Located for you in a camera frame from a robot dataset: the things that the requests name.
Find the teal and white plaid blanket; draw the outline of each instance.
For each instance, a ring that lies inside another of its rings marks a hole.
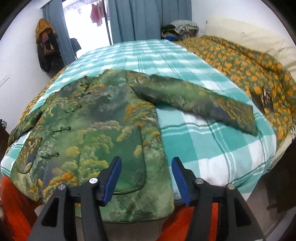
[[[176,200],[181,197],[171,171],[171,160],[175,156],[197,177],[219,186],[233,183],[245,198],[249,196],[275,154],[276,137],[272,127],[249,97],[226,76],[167,40],[124,42],[82,55],[56,79],[32,110],[66,84],[85,75],[96,76],[105,69],[170,76],[252,105],[259,130],[257,137],[171,106],[156,108]],[[15,142],[1,161],[4,175],[10,175],[28,136],[29,133]]]

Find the person's leg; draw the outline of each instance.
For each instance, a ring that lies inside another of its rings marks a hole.
[[[35,209],[40,205],[22,194],[9,177],[1,182],[1,204],[5,226],[15,241],[27,240],[37,219]]]

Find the blue cloth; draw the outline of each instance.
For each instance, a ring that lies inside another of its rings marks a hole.
[[[113,43],[160,39],[161,26],[192,20],[191,0],[109,1]]]
[[[51,0],[42,7],[42,13],[43,18],[53,26],[57,34],[57,43],[64,65],[74,62],[75,57],[66,26],[62,0]]]

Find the jacket pocket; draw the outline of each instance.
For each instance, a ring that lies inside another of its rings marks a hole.
[[[27,139],[22,147],[15,163],[19,173],[26,174],[31,170],[37,150],[42,138]]]

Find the green jacket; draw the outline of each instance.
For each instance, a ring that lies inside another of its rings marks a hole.
[[[120,156],[122,172],[103,220],[168,216],[173,192],[154,104],[257,135],[252,106],[174,78],[106,70],[51,94],[11,132],[9,144],[32,129],[10,178],[29,198],[47,202],[59,184],[81,185]]]

